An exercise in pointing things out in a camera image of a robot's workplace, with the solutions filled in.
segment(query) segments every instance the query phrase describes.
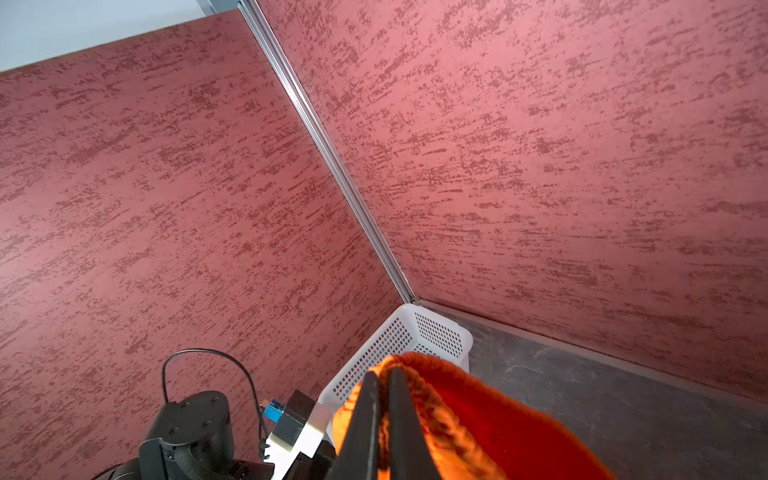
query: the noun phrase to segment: pink wall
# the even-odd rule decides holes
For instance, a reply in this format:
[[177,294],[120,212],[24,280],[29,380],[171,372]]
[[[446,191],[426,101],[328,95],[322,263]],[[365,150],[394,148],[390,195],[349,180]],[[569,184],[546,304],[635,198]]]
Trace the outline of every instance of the pink wall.
[[422,298],[768,400],[761,0],[263,0]]
[[[0,471],[137,453],[160,365],[316,395],[399,297],[239,12],[0,77]],[[240,372],[189,357],[255,458]]]

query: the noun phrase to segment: orange cloth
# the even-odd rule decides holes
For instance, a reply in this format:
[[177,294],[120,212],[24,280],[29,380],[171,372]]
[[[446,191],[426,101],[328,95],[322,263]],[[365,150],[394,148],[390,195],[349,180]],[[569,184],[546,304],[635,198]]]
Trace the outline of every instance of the orange cloth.
[[[549,415],[528,408],[434,356],[388,356],[379,377],[382,421],[379,480],[389,480],[389,372],[405,373],[424,437],[443,480],[614,479],[586,445]],[[358,384],[333,418],[341,452],[360,392]]]

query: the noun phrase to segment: white plastic basket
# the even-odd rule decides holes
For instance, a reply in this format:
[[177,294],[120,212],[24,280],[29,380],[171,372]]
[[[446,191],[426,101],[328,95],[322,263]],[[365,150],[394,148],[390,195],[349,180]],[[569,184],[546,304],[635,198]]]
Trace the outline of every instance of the white plastic basket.
[[[387,355],[421,352],[438,356],[469,372],[472,334],[453,320],[423,306],[407,303],[376,330],[320,393],[317,402],[334,412],[341,408],[368,369]],[[328,428],[329,437],[333,438]]]

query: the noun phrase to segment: metal corner post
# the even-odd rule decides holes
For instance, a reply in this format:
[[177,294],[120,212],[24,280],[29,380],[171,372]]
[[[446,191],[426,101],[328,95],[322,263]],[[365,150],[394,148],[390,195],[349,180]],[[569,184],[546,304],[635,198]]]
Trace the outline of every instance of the metal corner post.
[[283,84],[290,100],[293,102],[293,106],[299,112],[306,129],[309,131],[312,139],[315,141],[320,154],[322,154],[328,168],[330,168],[333,177],[336,178],[336,182],[339,184],[339,188],[344,193],[349,205],[352,207],[353,212],[357,220],[360,222],[362,229],[366,232],[368,240],[373,245],[373,249],[379,255],[379,259],[384,264],[384,268],[389,274],[389,278],[395,284],[398,293],[402,297],[403,302],[412,303],[417,300],[416,295],[413,293],[411,286],[408,284],[406,276],[400,269],[400,265],[397,263],[392,250],[390,250],[384,236],[376,225],[376,222],[371,215],[371,212],[366,206],[366,202],[360,196],[360,192],[357,190],[352,178],[349,176],[349,172],[346,171],[344,163],[341,161],[339,152],[333,146],[333,142],[328,136],[328,132],[323,127],[323,123],[317,116],[312,103],[306,96],[306,92],[301,86],[296,73],[288,62],[283,49],[280,47],[280,43],[277,41],[274,32],[270,24],[267,23],[264,13],[261,11],[259,4],[256,0],[240,0],[237,7],[243,13],[248,26],[253,31],[256,39],[261,45],[261,49],[264,50],[264,54],[269,59],[272,68],[277,77],[280,79],[280,83]]

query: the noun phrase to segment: wall trim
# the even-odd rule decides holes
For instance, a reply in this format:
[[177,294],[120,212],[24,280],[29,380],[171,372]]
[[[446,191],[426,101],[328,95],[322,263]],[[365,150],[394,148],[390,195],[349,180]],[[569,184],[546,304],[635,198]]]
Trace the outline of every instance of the wall trim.
[[304,126],[315,141],[317,149],[320,150],[320,154],[322,154],[328,164],[333,177],[336,178],[339,188],[341,188],[344,197],[349,202],[353,212],[355,212],[357,220],[366,232],[368,240],[373,245],[373,249],[379,255],[379,259],[384,264],[384,268],[389,274],[389,278],[395,284],[395,288],[402,297],[403,302],[413,302],[416,300],[413,289],[411,289],[405,274],[397,263],[395,255],[389,248],[381,230],[379,230],[379,226],[376,225],[366,202],[360,196],[357,186],[344,167],[339,152],[334,147],[310,99],[306,96],[304,88],[301,86],[296,73],[288,62],[288,57],[280,47],[274,32],[272,32],[270,24],[267,23],[258,2],[256,0],[240,0],[237,7],[243,13],[243,17],[245,17],[253,35],[256,36],[261,49],[264,50],[264,54],[269,59],[275,73],[277,73],[277,77],[293,102],[293,106],[299,112]]
[[745,396],[737,395],[736,393],[726,392],[725,390],[706,386],[703,383],[687,380],[679,376],[671,375],[670,373],[660,372],[646,366],[628,362],[627,360],[618,359],[613,356],[605,355],[604,353],[595,352],[594,350],[585,349],[584,347],[552,339],[548,336],[539,335],[537,333],[509,326],[504,323],[495,322],[494,320],[486,319],[472,313],[462,312],[461,310],[440,305],[439,303],[430,302],[428,300],[416,300],[415,303],[416,305],[424,306],[437,313],[455,316],[459,319],[469,322],[480,323],[481,325],[485,325],[492,329],[501,330],[502,332],[510,333],[524,339],[533,340],[534,342],[540,343],[544,346],[550,346],[556,349],[564,350],[565,352],[573,353],[575,355],[591,359],[608,366],[612,366],[619,370],[624,370],[626,372],[634,373],[635,375],[644,376],[648,379],[656,380],[657,382],[666,383],[669,386],[673,386],[687,392],[696,393],[697,395],[706,396],[727,405],[750,410],[751,412],[754,412],[758,415],[768,415],[768,403],[763,403],[758,400],[753,400]]

